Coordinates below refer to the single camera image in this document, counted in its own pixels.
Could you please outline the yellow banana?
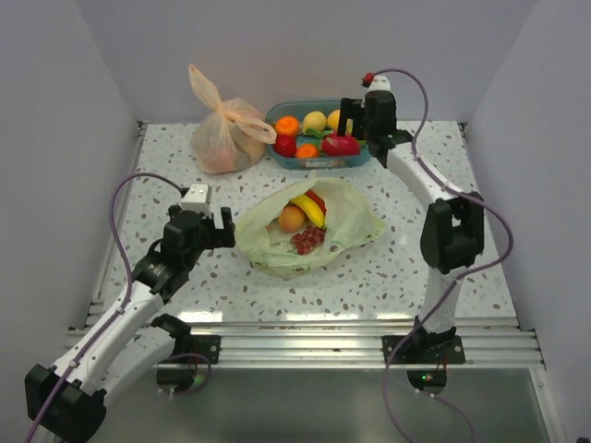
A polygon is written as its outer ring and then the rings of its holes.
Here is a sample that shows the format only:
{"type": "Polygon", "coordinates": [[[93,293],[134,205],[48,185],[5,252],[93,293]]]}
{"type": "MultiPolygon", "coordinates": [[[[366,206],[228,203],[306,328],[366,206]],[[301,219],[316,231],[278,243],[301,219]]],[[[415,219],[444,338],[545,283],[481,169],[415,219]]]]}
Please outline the yellow banana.
{"type": "Polygon", "coordinates": [[[310,197],[300,195],[289,200],[290,203],[296,205],[307,215],[308,219],[320,229],[325,228],[325,214],[320,206],[310,197]]]}

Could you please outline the green avocado print plastic bag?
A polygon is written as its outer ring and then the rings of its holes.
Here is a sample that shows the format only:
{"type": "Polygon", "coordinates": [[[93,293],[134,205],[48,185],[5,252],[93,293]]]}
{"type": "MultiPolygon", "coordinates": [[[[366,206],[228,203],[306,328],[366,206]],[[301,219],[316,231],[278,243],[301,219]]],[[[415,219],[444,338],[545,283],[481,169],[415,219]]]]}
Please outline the green avocado print plastic bag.
{"type": "Polygon", "coordinates": [[[321,268],[345,250],[380,237],[386,225],[365,196],[340,178],[312,177],[286,186],[247,210],[235,224],[236,247],[256,269],[292,279],[321,268]],[[281,210],[308,190],[315,191],[327,207],[324,242],[300,255],[276,222],[281,210]]]}

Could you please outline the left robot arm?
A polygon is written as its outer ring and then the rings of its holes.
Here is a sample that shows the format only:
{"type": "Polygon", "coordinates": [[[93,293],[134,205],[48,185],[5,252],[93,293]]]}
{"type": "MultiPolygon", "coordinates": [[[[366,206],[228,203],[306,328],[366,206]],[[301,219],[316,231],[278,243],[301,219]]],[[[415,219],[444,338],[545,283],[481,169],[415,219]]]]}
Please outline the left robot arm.
{"type": "Polygon", "coordinates": [[[186,204],[173,205],[169,216],[162,238],[127,270],[125,289],[98,322],[53,364],[35,365],[25,376],[32,421],[26,441],[42,427],[65,442],[87,442],[108,403],[153,365],[211,367],[208,344],[199,344],[186,322],[161,310],[204,251],[235,246],[232,213],[221,209],[221,228],[206,210],[186,204]]]}

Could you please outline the red grape bunch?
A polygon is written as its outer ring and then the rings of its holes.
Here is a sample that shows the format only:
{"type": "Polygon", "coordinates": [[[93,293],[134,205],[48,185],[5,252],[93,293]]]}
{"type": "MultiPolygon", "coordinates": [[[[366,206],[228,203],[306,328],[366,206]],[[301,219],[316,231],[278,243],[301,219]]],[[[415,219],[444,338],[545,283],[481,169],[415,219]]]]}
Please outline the red grape bunch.
{"type": "Polygon", "coordinates": [[[324,243],[325,234],[324,229],[309,225],[301,233],[296,233],[290,239],[290,243],[298,255],[307,255],[324,243]]]}

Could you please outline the peach fruit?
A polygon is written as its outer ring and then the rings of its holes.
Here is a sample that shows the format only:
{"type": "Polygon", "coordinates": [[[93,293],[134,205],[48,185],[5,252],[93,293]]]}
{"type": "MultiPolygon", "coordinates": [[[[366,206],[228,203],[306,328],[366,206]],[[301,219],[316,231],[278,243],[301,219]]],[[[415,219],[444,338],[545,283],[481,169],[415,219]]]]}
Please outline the peach fruit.
{"type": "Polygon", "coordinates": [[[298,206],[288,205],[283,208],[277,221],[284,233],[295,233],[303,226],[306,218],[305,212],[298,206]]]}

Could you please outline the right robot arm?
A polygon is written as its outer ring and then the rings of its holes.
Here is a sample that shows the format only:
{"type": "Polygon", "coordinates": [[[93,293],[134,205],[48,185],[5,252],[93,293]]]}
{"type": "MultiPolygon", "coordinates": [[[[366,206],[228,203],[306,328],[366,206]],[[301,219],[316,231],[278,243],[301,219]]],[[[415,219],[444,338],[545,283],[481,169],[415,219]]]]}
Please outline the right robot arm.
{"type": "Polygon", "coordinates": [[[456,334],[455,314],[460,277],[484,250],[484,210],[477,192],[464,194],[423,159],[417,135],[397,125],[396,100],[387,90],[363,99],[343,98],[337,126],[364,140],[371,156],[396,175],[426,212],[419,248],[428,265],[426,295],[411,331],[382,339],[384,359],[391,365],[426,365],[465,361],[456,334]]]}

